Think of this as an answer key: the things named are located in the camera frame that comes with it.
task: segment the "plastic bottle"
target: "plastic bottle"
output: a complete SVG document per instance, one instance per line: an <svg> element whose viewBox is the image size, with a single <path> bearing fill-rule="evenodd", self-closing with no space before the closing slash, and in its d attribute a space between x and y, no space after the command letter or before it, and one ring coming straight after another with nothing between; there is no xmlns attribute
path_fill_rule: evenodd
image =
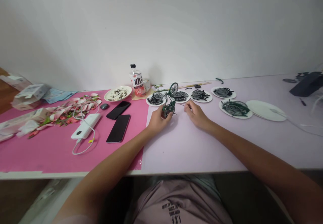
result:
<svg viewBox="0 0 323 224"><path fill-rule="evenodd" d="M136 64L131 64L131 72L129 74L132 85L135 89L135 95L137 97L142 97L146 95L146 90L144 87L144 81L142 79L141 71L136 69Z"/></svg>

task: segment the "pink t-shirt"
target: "pink t-shirt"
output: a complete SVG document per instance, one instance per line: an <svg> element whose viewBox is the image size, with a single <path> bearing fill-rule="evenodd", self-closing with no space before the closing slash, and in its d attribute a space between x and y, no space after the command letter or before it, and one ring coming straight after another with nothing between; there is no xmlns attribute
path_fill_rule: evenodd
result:
<svg viewBox="0 0 323 224"><path fill-rule="evenodd" d="M94 222L86 216L73 216L60 222L72 223ZM232 224L232 220L221 202L197 184L186 180L166 180L140 196L132 223Z"/></svg>

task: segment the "black smartphone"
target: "black smartphone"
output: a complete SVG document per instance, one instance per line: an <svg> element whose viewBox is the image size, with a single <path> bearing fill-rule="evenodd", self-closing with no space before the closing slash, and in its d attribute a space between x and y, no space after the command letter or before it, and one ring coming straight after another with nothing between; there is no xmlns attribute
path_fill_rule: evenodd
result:
<svg viewBox="0 0 323 224"><path fill-rule="evenodd" d="M107 143L122 142L130 120L130 115L121 115L117 118L108 136Z"/></svg>
<svg viewBox="0 0 323 224"><path fill-rule="evenodd" d="M107 114L107 118L116 120L120 114L122 114L129 106L131 103L122 101L120 104L116 106L109 114Z"/></svg>

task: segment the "desk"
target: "desk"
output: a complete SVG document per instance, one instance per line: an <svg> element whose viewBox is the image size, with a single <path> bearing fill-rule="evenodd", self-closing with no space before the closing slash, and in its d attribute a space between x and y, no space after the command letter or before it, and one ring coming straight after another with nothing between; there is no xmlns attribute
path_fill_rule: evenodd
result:
<svg viewBox="0 0 323 224"><path fill-rule="evenodd" d="M307 106L303 106L298 97L289 93L294 84L285 83L283 78L293 78L294 75L277 75L225 80L222 86L229 87L237 93L236 100L261 100L281 108L287 115L299 123L323 125L323 107L317 105L314 116L310 110L315 95L303 98ZM221 86L220 81L203 85L201 89L211 92L214 86ZM107 91L97 91L101 97ZM133 101L124 114L131 114L129 128L121 144L108 147L105 143L113 123L107 122L105 115L112 110L111 106L102 113L103 117L96 126L99 139L95 147L87 154L73 156L71 151L75 141L71 134L78 123L65 128L57 126L41 131L33 139L17 137L0 143L0 179L37 179L37 178L74 178L83 177L106 156L115 151L123 143L138 134L149 122L155 107L148 106L145 100ZM240 120L229 117L218 107L220 98L213 96L209 103L199 105L206 115L228 130L255 143L271 152L289 164L299 169L323 168L323 137L301 131L289 121L272 122L253 115L250 119ZM0 122L24 114L15 109L0 115ZM214 138L196 129L189 121L183 106L176 105L176 113L172 123L159 136L144 147L143 155L139 153L128 175L201 173L244 171L245 167L230 151ZM143 119L134 124L134 119ZM41 134L55 135L57 141L46 145ZM181 140L174 142L174 137ZM37 154L30 155L30 150Z"/></svg>
<svg viewBox="0 0 323 224"><path fill-rule="evenodd" d="M224 86L234 90L235 100L247 102L260 100L276 105L294 121L323 126L323 107L317 106L314 116L310 116L315 95L303 98L303 106L298 97L289 93L295 84L283 82L294 75L249 77L219 81L203 85L202 90L211 93L214 86ZM253 115L249 119L236 119L224 114L218 104L220 98L213 95L209 103L197 103L214 122L231 132L251 141L266 151L281 158L298 169L323 169L323 137L306 133L288 120L273 122ZM153 141L144 147L144 174L202 173L245 171L245 166L220 142L197 129L183 106L175 106L173 125L168 126ZM148 119L155 109L149 107ZM323 129L312 129L316 133Z"/></svg>

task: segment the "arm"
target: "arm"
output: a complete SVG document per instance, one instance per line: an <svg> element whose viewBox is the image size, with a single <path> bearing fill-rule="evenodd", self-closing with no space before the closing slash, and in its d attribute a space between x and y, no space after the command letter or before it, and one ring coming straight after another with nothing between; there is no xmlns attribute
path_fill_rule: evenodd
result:
<svg viewBox="0 0 323 224"><path fill-rule="evenodd" d="M288 163L224 129L188 101L184 111L201 130L227 147L260 181L271 188L296 223L323 223L323 190Z"/></svg>
<svg viewBox="0 0 323 224"><path fill-rule="evenodd" d="M73 215L85 215L96 222L107 194L125 175L138 152L155 135L162 131L172 118L172 113L161 118L163 106L152 113L149 125L133 139L104 159L73 190L53 223Z"/></svg>

